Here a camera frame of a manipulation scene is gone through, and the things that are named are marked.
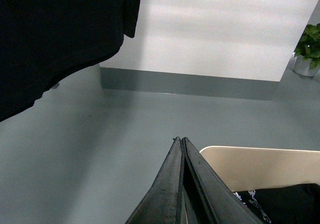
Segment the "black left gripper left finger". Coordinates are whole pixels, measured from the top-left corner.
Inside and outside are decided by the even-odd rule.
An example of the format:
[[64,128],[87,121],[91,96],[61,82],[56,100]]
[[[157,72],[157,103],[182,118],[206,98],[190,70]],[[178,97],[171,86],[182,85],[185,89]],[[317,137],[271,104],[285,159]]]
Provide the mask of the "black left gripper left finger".
[[182,219],[185,155],[176,137],[150,189],[127,224],[179,224]]

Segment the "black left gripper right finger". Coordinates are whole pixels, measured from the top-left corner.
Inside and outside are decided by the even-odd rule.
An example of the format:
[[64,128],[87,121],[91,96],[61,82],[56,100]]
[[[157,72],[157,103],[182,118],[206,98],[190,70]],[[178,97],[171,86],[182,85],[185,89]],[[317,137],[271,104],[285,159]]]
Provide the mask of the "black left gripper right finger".
[[226,186],[191,141],[182,139],[188,224],[261,224]]

